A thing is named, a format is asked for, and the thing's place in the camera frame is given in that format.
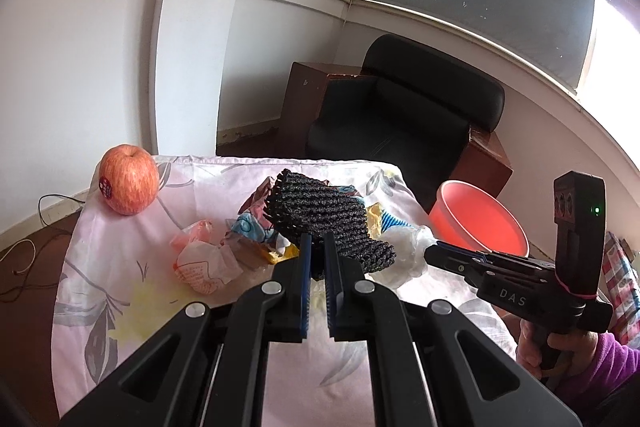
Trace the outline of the purple sleeve right forearm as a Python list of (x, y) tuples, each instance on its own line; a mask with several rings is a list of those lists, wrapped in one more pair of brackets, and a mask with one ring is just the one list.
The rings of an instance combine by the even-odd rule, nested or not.
[(612, 333), (600, 334), (587, 368), (575, 376), (565, 377), (555, 394), (567, 405), (600, 402), (638, 370), (638, 349), (622, 345)]

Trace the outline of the right hand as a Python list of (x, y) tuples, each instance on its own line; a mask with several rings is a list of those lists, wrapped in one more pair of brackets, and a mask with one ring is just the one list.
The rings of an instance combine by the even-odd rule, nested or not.
[[(516, 359), (526, 371), (535, 378), (541, 379), (542, 353), (540, 346), (534, 340), (535, 332), (536, 327), (533, 323), (525, 320), (520, 322)], [(547, 338), (547, 346), (550, 349), (570, 354), (570, 365), (565, 372), (566, 376), (576, 376), (587, 369), (596, 355), (598, 342), (598, 334), (583, 332), (579, 329), (566, 335), (551, 333)]]

